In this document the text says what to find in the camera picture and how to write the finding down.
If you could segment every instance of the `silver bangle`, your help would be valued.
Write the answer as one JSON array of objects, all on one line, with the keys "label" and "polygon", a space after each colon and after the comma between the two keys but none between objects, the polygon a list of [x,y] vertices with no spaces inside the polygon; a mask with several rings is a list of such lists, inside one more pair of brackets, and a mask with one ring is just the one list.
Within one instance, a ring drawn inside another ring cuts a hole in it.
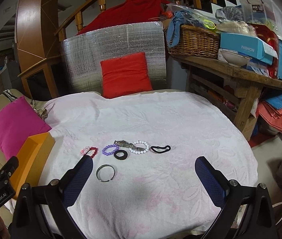
[{"label": "silver bangle", "polygon": [[111,167],[111,168],[114,170],[114,174],[113,174],[113,177],[111,178],[111,180],[113,180],[113,178],[115,177],[115,169],[114,169],[114,167],[113,167],[112,165],[110,165],[110,164],[101,165],[101,166],[98,168],[97,173],[96,173],[98,180],[101,181],[101,182],[109,182],[109,181],[110,181],[110,180],[103,181],[103,180],[101,180],[101,179],[98,177],[99,171],[100,171],[103,167],[106,167],[106,166],[109,166],[109,167]]}]

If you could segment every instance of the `purple beaded bracelet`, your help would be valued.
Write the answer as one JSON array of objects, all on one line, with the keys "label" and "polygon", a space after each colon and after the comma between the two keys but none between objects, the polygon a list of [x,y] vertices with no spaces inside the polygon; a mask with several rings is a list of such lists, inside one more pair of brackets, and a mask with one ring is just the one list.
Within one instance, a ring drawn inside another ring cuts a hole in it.
[{"label": "purple beaded bracelet", "polygon": [[[107,150],[108,148],[111,148],[111,147],[115,147],[115,149],[114,149],[113,151],[107,153],[106,150]],[[114,145],[114,144],[113,144],[113,145],[108,145],[108,146],[106,146],[105,148],[102,149],[102,153],[103,153],[105,156],[110,156],[110,155],[114,154],[114,152],[115,152],[116,150],[119,150],[119,146],[118,146],[118,145]]]}]

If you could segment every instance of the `wooden tabletop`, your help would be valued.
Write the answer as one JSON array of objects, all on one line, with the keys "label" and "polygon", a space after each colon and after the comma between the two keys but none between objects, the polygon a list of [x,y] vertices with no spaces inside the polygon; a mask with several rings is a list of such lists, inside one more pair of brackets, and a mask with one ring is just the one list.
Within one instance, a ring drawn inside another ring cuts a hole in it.
[{"label": "wooden tabletop", "polygon": [[254,73],[239,67],[230,66],[228,63],[219,61],[217,59],[191,57],[181,55],[170,55],[174,60],[201,68],[203,70],[213,72],[219,76],[228,76],[231,78],[243,79],[261,83],[264,86],[282,90],[282,80],[265,77],[263,75]]}]

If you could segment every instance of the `white bowl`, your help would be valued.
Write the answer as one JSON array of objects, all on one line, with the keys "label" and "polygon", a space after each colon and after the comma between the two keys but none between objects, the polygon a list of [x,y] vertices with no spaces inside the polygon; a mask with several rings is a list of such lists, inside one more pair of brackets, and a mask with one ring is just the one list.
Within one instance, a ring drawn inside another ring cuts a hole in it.
[{"label": "white bowl", "polygon": [[242,67],[250,61],[250,58],[248,57],[241,56],[239,54],[235,54],[229,51],[221,51],[221,54],[224,59],[229,63],[229,65],[234,67]]}]

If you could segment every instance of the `white beaded bracelet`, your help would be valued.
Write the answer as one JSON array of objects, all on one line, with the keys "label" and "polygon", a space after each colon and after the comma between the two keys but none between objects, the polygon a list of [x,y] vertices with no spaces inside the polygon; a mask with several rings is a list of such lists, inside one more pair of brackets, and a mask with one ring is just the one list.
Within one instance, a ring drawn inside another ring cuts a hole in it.
[{"label": "white beaded bracelet", "polygon": [[146,148],[145,148],[144,151],[137,151],[137,150],[133,150],[132,148],[129,148],[130,152],[131,152],[131,153],[134,153],[134,154],[136,154],[136,155],[145,154],[145,153],[149,150],[148,143],[145,142],[145,141],[140,141],[140,140],[138,140],[138,141],[133,142],[132,144],[134,144],[134,145],[137,145],[137,144],[144,144],[144,145],[146,146]]}]

